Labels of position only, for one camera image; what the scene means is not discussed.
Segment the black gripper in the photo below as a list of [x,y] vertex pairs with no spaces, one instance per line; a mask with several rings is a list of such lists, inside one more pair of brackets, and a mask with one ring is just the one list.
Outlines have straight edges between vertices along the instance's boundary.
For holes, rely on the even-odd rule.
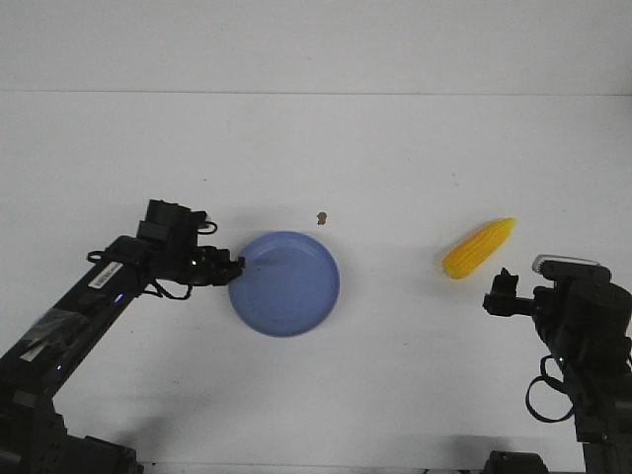
[[152,199],[136,233],[149,244],[149,275],[190,286],[225,286],[240,277],[244,257],[231,261],[229,250],[198,243],[208,228],[217,225],[205,211]]
[[558,295],[552,288],[537,286],[531,298],[518,296],[516,288],[517,275],[502,268],[494,277],[491,290],[484,296],[483,308],[498,317],[529,317],[534,324],[545,322],[555,313]]

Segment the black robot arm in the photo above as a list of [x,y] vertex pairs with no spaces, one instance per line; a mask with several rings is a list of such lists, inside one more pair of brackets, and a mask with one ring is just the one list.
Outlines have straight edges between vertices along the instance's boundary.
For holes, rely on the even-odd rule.
[[536,272],[551,281],[531,298],[517,296],[517,276],[501,270],[485,295],[491,315],[528,316],[562,376],[545,368],[537,380],[566,395],[589,473],[631,470],[631,294],[593,263],[545,260]]
[[53,398],[135,298],[173,299],[166,281],[193,290],[243,273],[244,258],[198,243],[216,230],[203,210],[153,199],[135,235],[88,254],[92,268],[1,358],[2,472],[143,472],[134,449],[69,434]]

